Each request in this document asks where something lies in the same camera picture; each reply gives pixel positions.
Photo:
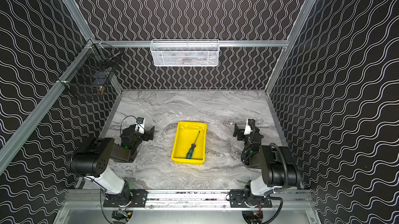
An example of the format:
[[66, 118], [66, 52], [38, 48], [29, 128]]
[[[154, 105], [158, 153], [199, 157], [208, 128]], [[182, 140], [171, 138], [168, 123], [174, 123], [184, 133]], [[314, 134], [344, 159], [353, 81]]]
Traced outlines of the green handled screwdriver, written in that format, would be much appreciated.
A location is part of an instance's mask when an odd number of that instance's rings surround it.
[[194, 143], [191, 144], [191, 147], [190, 147], [190, 149], [189, 149], [189, 151], [188, 151], [188, 153], [187, 153], [187, 155], [186, 155], [186, 158], [187, 158], [187, 159], [192, 159], [193, 153], [194, 153], [194, 150], [195, 150], [195, 147], [196, 147], [196, 141], [198, 140], [200, 133], [201, 133], [201, 132], [199, 131], [198, 134], [197, 134], [197, 137], [196, 137], [196, 139], [195, 139], [195, 141], [194, 141]]

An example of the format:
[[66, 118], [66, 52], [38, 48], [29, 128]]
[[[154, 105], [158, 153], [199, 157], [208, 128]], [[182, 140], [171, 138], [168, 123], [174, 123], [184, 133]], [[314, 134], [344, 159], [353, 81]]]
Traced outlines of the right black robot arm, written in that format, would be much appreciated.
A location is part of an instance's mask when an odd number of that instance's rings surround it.
[[261, 175], [248, 181], [243, 190], [230, 191], [232, 208], [268, 208], [272, 206], [272, 194], [300, 186], [300, 173], [290, 150], [275, 143], [263, 145], [264, 136], [253, 119], [243, 129], [235, 124], [233, 136], [244, 144], [241, 163], [249, 169], [261, 170]]

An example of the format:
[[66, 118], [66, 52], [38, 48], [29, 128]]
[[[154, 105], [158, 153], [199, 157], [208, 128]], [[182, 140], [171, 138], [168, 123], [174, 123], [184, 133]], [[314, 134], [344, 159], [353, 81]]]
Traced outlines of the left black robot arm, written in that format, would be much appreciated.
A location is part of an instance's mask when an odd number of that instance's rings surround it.
[[117, 176], [108, 166], [110, 160], [132, 163], [142, 142], [153, 140], [155, 127], [148, 131], [138, 124], [124, 129], [121, 143], [114, 138], [88, 139], [71, 156], [69, 171], [99, 186], [105, 196], [103, 207], [145, 207], [148, 192], [134, 190], [128, 181]]

